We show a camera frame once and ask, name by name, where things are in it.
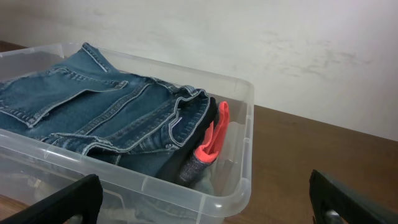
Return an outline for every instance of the wooden table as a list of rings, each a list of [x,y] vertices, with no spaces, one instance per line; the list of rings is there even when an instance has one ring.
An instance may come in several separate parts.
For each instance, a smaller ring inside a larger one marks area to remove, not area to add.
[[[0,42],[0,52],[19,48]],[[313,169],[398,212],[396,141],[255,106],[252,163],[249,205],[225,224],[312,223]],[[24,207],[0,197],[0,220]]]

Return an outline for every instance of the white wall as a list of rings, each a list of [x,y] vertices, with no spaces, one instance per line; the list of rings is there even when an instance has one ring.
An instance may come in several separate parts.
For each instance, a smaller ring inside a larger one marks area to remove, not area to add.
[[[2,0],[0,40],[249,80],[256,104],[398,140],[396,0]]]

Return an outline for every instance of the denim jeans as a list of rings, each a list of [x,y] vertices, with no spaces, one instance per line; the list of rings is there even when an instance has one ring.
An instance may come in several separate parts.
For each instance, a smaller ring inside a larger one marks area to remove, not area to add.
[[[205,90],[117,71],[83,47],[0,83],[0,128],[154,176],[206,115]]]

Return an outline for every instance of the translucent storage box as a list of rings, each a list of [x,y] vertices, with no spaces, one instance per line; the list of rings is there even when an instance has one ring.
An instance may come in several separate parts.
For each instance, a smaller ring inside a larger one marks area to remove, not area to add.
[[[49,68],[80,47],[80,44],[55,44],[0,53],[0,81]],[[231,122],[222,152],[210,167],[216,196],[2,129],[0,195],[32,205],[85,175],[96,174],[104,188],[98,223],[141,223],[136,202],[146,199],[167,208],[151,210],[155,223],[222,223],[225,217],[242,211],[251,194],[253,85],[237,78],[100,51],[120,71],[203,88],[217,101],[228,102]],[[179,215],[167,216],[170,209]]]

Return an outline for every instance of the red cloth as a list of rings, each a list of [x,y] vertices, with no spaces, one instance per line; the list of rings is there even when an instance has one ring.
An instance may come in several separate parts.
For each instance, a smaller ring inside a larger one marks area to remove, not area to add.
[[[218,105],[218,111],[220,112],[220,119],[216,128],[213,128],[214,122],[210,124],[210,127],[206,130],[205,139],[203,144],[195,149],[195,155],[198,160],[211,163],[221,152],[223,148],[226,131],[229,125],[229,107],[228,103],[223,101]]]

